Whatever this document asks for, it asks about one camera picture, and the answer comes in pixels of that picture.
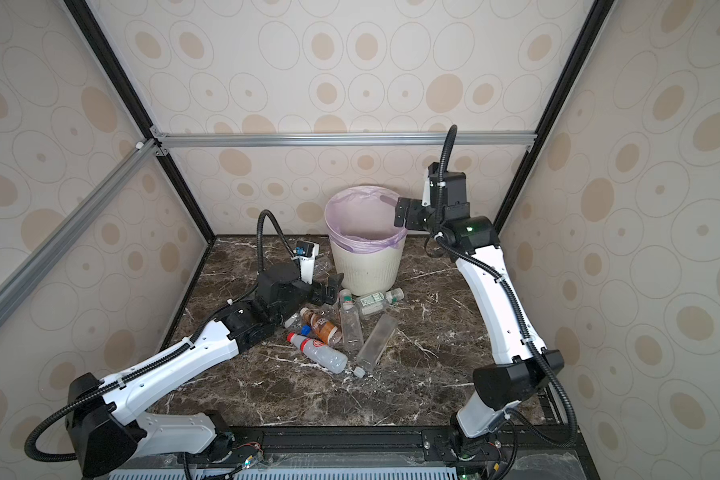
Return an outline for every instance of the dark marble table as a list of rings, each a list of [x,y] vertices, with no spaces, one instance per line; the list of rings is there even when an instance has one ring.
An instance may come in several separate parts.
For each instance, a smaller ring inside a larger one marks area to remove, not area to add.
[[[320,243],[316,280],[325,281],[335,273],[328,239],[309,240]],[[294,245],[296,237],[289,241]],[[358,379],[349,369],[328,373],[288,343],[280,329],[169,393],[153,412],[183,415],[214,408],[237,426],[447,424],[474,391],[472,370],[493,359],[464,278],[447,258],[428,258],[423,244],[420,236],[406,239],[394,284],[405,299],[389,311],[399,328],[372,376]],[[267,265],[287,259],[276,237],[265,239],[264,252]],[[256,238],[219,238],[171,343],[190,335],[206,315],[244,292],[255,278]],[[366,338],[380,315],[364,323]],[[520,410],[534,423],[544,423],[536,396]]]

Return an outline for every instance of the white trash can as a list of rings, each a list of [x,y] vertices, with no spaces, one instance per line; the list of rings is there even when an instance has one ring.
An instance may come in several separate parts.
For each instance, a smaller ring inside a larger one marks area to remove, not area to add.
[[[384,187],[351,187],[326,205],[336,271],[344,288],[363,296],[386,292],[398,276],[408,231],[394,225],[398,195]]]

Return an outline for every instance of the metal rail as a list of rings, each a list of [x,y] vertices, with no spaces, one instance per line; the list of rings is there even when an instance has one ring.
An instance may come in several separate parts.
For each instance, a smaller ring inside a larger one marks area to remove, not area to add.
[[[157,146],[153,139],[144,140],[141,149],[133,150],[128,158],[110,172],[80,205],[58,226],[13,274],[0,285],[0,327],[22,302],[34,291],[56,263],[74,245],[101,212],[118,195],[144,163],[155,157]]]
[[[341,134],[164,134],[166,148],[192,147],[345,147],[378,145],[442,145],[445,133],[356,132]],[[457,145],[533,145],[533,131],[459,131]]]

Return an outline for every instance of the wallpaper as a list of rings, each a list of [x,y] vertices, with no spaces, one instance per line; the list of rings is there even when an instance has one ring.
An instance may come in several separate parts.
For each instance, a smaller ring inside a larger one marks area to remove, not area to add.
[[[73,379],[160,346],[205,249],[161,172],[142,168],[0,328],[0,480],[80,478],[77,462],[28,460],[27,435],[66,405]],[[72,452],[62,422],[40,448]]]
[[[441,148],[173,148],[214,233],[255,234],[259,212],[270,209],[286,234],[326,234],[323,209],[341,190],[380,185],[422,198],[424,170]],[[449,169],[467,174],[472,215],[495,218],[523,145],[454,147]],[[265,233],[274,234],[266,224]]]
[[[720,0],[619,2],[502,232],[604,480],[720,480]]]
[[[535,130],[591,0],[90,1],[171,133]]]
[[[0,0],[0,284],[136,138],[67,15]]]

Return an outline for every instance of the plastic bottle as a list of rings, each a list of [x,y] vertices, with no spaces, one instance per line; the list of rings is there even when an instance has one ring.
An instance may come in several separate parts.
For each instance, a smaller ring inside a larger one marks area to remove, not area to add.
[[[338,298],[342,303],[339,316],[342,319],[342,334],[344,336],[344,350],[347,353],[360,351],[362,348],[362,326],[360,325],[360,313],[352,300],[352,293],[349,290],[342,290],[338,293]]]
[[[298,313],[294,313],[282,325],[289,332],[293,332],[293,333],[296,333],[298,335],[303,335],[303,336],[312,335],[314,338],[316,338],[317,335],[315,335],[312,332],[312,328],[309,325],[301,323],[301,321],[300,321],[301,319],[302,318],[300,317],[300,315]]]
[[[368,318],[368,316],[374,313],[386,310],[390,305],[394,305],[400,300],[403,300],[403,298],[405,298],[405,294],[399,288],[390,290],[387,293],[371,293],[358,300],[360,303],[360,315],[364,319]]]
[[[387,342],[392,338],[392,334],[397,328],[397,320],[387,313],[378,319],[371,335],[368,336],[368,340],[363,345],[360,353],[358,353],[358,365],[352,370],[356,377],[363,378],[366,373],[373,372],[376,363],[382,358],[384,349],[387,348]]]
[[[312,328],[318,338],[328,346],[333,347],[342,340],[342,332],[334,325],[328,317],[320,312],[310,310],[307,307],[302,308],[299,312],[302,314],[302,318]]]
[[[288,334],[288,341],[297,346],[311,360],[333,373],[341,373],[347,365],[347,356],[337,352],[320,340],[308,339],[295,333]]]

